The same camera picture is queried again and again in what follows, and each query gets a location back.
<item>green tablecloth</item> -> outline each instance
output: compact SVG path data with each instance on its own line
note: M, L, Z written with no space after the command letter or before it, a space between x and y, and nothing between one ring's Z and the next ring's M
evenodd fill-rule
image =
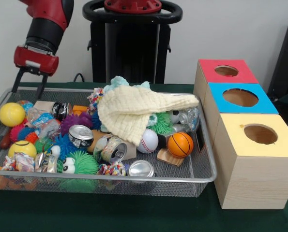
M103 84L52 83L47 86L92 89ZM152 89L192 93L193 86L152 85ZM207 185L199 198L0 191L0 231L19 229L288 232L288 203L284 210L222 210L213 183Z

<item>red box lid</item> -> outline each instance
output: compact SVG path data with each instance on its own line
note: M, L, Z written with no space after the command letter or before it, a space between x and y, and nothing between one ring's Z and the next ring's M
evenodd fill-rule
M208 83L258 83L243 59L199 59L199 62Z

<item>toy eyes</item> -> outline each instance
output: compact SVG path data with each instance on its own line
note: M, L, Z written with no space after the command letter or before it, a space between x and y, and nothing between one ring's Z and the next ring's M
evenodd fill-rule
M66 165L74 165L75 164L75 160L73 158L66 158L64 161L63 161L63 167L66 166Z
M55 156L55 157L59 157L60 156L60 152L61 152L61 148L60 146L53 146L51 149L50 149L50 153Z
M64 166L62 173L74 174L75 173L75 165Z
M63 161L62 173L74 174L75 173L75 160L73 158L66 158Z

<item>orange basketball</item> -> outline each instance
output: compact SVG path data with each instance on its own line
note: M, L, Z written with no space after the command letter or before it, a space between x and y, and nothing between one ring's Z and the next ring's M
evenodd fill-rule
M167 147L173 156L184 158L191 154L193 150L193 140L186 133L175 133L169 138Z

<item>stacked wooden boxes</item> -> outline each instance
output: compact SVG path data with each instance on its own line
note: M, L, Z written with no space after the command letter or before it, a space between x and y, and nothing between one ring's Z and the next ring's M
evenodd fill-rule
M243 60L199 60L203 105L223 209L282 209L288 199L288 126Z

